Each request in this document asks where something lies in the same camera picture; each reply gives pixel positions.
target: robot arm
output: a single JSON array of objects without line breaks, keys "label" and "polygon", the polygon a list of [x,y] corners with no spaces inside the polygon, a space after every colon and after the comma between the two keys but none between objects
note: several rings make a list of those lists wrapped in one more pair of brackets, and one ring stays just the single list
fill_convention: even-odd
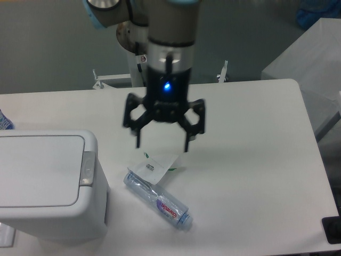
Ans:
[{"label": "robot arm", "polygon": [[[141,129],[152,120],[178,122],[186,132],[185,151],[195,136],[205,132],[205,102],[188,102],[199,0],[84,0],[93,17],[104,27],[130,20],[149,26],[147,93],[144,98],[129,94],[123,126],[130,127],[140,146]],[[137,120],[131,111],[143,104],[146,111]],[[189,110],[198,114],[192,125],[185,117]]]}]

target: white paper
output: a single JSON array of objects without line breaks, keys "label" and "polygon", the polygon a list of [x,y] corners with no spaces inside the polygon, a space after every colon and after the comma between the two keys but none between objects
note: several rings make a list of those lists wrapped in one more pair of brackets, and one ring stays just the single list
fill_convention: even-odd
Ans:
[{"label": "white paper", "polygon": [[177,155],[165,154],[152,157],[145,155],[148,158],[144,162],[128,167],[128,169],[153,185],[161,180],[168,169],[176,167],[173,164],[178,158]]}]

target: bottle label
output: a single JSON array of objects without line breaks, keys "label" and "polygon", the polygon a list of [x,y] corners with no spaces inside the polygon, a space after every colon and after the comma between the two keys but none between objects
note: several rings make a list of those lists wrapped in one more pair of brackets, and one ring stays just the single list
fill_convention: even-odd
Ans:
[{"label": "bottle label", "polygon": [[162,212],[167,218],[173,220],[177,217],[177,214],[161,200],[156,200],[156,206],[160,212]]},{"label": "bottle label", "polygon": [[13,129],[13,124],[8,120],[0,111],[0,130],[10,130]]}]

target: white table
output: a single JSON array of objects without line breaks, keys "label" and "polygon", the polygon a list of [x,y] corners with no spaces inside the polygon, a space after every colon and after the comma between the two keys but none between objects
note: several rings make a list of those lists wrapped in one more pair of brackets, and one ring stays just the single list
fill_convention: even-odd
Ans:
[{"label": "white table", "polygon": [[128,92],[143,88],[0,95],[17,129],[88,129],[112,189],[109,231],[58,244],[17,232],[1,255],[275,255],[341,249],[321,219],[337,215],[299,87],[293,80],[191,85],[206,99],[206,133],[161,181],[190,208],[193,226],[176,230],[125,188],[126,167],[148,154],[183,152],[177,125],[151,123],[141,149],[122,128]]}]

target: bin lid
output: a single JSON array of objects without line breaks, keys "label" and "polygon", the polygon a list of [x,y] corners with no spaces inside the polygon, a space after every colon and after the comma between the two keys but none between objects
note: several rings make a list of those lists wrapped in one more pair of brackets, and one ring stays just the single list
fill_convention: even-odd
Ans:
[{"label": "bin lid", "polygon": [[0,137],[0,207],[73,205],[84,145],[76,135]]}]

